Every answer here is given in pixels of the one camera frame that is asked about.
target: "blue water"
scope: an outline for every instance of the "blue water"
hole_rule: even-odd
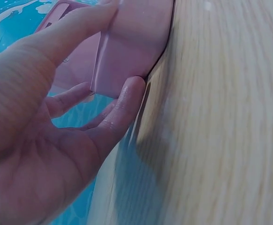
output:
[[[30,2],[32,0],[0,0],[0,13],[16,5]],[[90,5],[96,4],[96,0],[78,0]],[[56,0],[37,0],[35,3],[23,8],[21,13],[15,11],[9,17],[0,22],[0,52],[4,51],[16,40],[32,34],[47,11]],[[108,103],[110,98],[95,95],[92,102],[79,104],[64,116],[54,119],[57,127],[79,127],[86,124],[98,115]],[[57,219],[52,225],[85,225],[87,222],[89,207],[92,199],[95,181],[89,185]]]

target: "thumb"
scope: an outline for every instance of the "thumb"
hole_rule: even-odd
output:
[[[110,0],[76,9],[0,54],[0,156],[37,113],[56,67],[80,42],[105,29],[117,7],[118,0]]]

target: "pink clip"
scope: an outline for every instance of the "pink clip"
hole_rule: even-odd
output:
[[[107,32],[83,41],[58,67],[52,91],[60,93],[91,81],[94,93],[118,98],[127,78],[145,78],[162,55],[173,6],[174,0],[122,0]],[[36,32],[80,7],[89,5],[58,1]]]

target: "hand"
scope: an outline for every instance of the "hand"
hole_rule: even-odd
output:
[[[0,224],[54,219],[92,181],[135,119],[145,89],[140,77],[128,79],[119,99],[81,128],[58,129],[51,118],[81,102],[89,83],[46,97],[56,67],[108,26],[116,1],[77,9],[0,54]]]

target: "light wood grain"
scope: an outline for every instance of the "light wood grain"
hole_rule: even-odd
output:
[[[89,225],[273,225],[273,0],[177,0]]]

